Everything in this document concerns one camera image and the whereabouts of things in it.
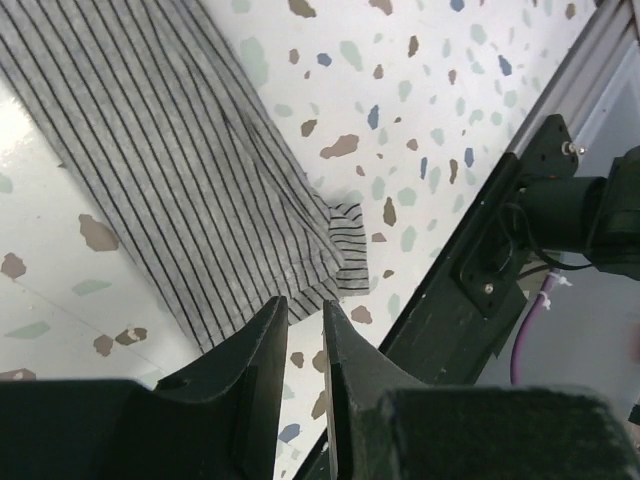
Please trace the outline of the grey striped underwear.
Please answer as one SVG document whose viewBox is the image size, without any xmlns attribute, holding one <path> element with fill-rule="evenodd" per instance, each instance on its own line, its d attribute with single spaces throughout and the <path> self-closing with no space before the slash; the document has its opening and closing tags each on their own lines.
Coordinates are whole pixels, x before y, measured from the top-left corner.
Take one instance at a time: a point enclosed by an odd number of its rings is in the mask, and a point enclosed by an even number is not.
<svg viewBox="0 0 640 480">
<path fill-rule="evenodd" d="M 359 205 L 313 189 L 202 1 L 5 1 L 1 77 L 185 335 L 369 290 Z"/>
</svg>

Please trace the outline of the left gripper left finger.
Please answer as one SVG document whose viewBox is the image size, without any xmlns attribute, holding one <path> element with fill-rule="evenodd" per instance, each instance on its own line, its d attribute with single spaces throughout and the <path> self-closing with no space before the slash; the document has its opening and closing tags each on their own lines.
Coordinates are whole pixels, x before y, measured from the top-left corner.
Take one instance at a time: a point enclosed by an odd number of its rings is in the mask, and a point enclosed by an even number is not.
<svg viewBox="0 0 640 480">
<path fill-rule="evenodd" d="M 148 388 L 134 380 L 1 385 L 5 479 L 269 479 L 287 301 Z"/>
</svg>

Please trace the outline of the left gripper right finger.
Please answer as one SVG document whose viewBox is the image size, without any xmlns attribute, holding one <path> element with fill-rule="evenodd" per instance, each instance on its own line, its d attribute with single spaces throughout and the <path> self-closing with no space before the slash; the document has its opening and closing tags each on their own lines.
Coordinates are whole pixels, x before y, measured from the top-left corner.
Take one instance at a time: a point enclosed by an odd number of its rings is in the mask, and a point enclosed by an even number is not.
<svg viewBox="0 0 640 480">
<path fill-rule="evenodd" d="M 323 306 L 334 479 L 631 479 L 609 405 L 569 387 L 430 386 Z"/>
</svg>

